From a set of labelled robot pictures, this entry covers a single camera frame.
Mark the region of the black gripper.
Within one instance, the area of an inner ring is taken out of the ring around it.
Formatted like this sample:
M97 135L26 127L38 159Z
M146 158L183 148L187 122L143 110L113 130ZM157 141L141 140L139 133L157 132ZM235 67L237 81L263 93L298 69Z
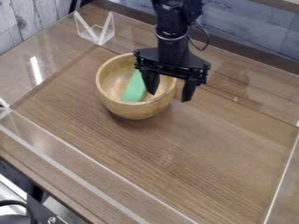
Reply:
M158 47L137 49L135 68L141 71L146 90L155 95L161 75L185 80L182 102L193 99L197 87L207 83L211 63L197 56L191 49L191 38L158 38Z

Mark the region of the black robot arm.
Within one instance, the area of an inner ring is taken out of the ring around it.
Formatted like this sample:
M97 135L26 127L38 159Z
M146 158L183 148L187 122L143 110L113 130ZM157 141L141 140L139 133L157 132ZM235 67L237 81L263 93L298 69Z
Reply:
M146 90L155 95L161 76L185 80L182 102L193 99L197 87L207 83L211 63L197 56L190 45L190 28L202 15L202 0L151 0L157 15L154 35L158 47L134 51L135 68Z

